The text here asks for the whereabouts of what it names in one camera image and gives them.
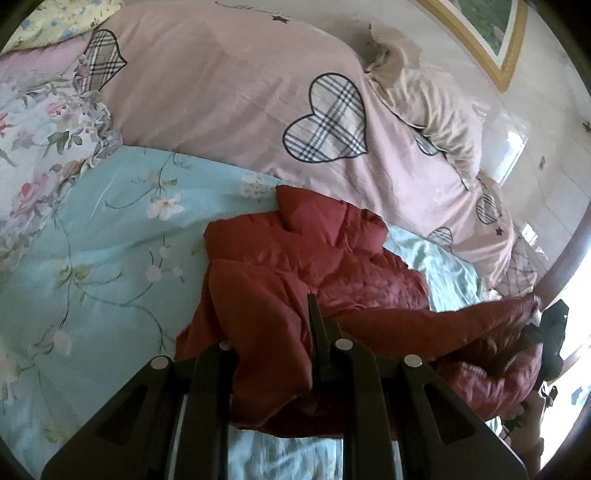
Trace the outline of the person's hand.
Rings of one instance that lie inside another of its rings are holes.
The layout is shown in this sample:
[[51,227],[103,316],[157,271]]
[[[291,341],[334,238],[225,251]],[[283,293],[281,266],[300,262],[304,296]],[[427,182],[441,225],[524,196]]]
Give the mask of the person's hand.
[[521,419],[521,425],[509,433],[509,445],[522,460],[531,478],[541,469],[544,450],[541,423],[545,408],[545,398],[538,391],[532,390],[521,403],[510,406],[500,414],[504,421]]

